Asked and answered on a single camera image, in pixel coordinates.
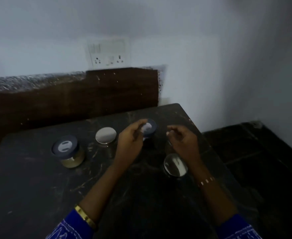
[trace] bracelet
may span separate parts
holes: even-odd
[[[77,213],[80,215],[80,217],[86,221],[86,223],[94,229],[94,231],[96,232],[97,231],[97,226],[95,224],[94,221],[92,221],[88,215],[83,211],[83,209],[79,206],[79,205],[76,205],[75,206],[75,210],[77,211]]]
[[[210,179],[211,181],[216,180],[214,177],[210,177],[209,179]],[[204,181],[201,181],[201,182],[198,184],[198,187],[203,186],[203,185],[204,185],[204,182],[206,182],[206,183],[208,184],[208,183],[209,183],[209,179],[205,179]]]

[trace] hand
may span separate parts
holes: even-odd
[[[167,126],[167,136],[174,150],[183,158],[188,166],[200,162],[197,136],[187,127],[181,125]]]
[[[147,119],[134,122],[119,134],[114,166],[121,172],[128,169],[143,147],[143,134],[140,128],[146,122]]]

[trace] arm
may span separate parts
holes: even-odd
[[[258,234],[238,215],[236,206],[221,189],[200,158],[197,136],[180,125],[168,126],[167,136],[175,151],[184,159],[210,208],[220,238],[235,235],[240,230]],[[235,238],[244,238],[236,234]]]
[[[73,209],[47,239],[62,236],[76,239],[92,238],[93,228],[99,222],[117,181],[133,163],[143,146],[143,135],[139,128],[146,122],[147,119],[141,119],[119,134],[113,164],[79,203],[77,210]]]

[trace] jar lid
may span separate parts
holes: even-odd
[[[59,159],[69,159],[73,157],[79,149],[80,145],[77,138],[72,135],[67,135],[61,137],[53,144],[52,153]]]
[[[164,160],[165,170],[172,176],[182,177],[187,171],[188,167],[178,154],[169,154]]]
[[[104,127],[96,132],[95,139],[100,144],[109,144],[116,139],[116,131],[111,127]]]
[[[157,124],[152,119],[147,119],[147,123],[141,127],[140,131],[144,134],[144,138],[151,137],[157,129]]]

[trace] blue sleeve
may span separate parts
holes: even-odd
[[[46,239],[92,239],[93,235],[93,229],[82,219],[77,211],[73,209]]]
[[[238,214],[216,228],[219,239],[261,239],[258,233]]]

